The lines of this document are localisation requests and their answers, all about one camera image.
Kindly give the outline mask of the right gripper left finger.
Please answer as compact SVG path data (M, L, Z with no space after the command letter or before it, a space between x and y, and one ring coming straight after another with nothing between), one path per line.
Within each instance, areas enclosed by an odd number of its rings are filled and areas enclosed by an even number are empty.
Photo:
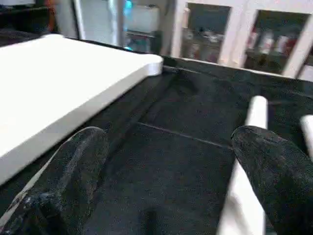
M2 235L80 235L93 211L109 140L87 127L66 140L0 218Z

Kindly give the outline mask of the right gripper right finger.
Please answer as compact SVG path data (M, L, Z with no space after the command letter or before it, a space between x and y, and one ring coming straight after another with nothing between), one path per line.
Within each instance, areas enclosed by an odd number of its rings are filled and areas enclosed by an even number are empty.
M236 158L279 235L313 233L313 163L293 142L256 126L231 136Z

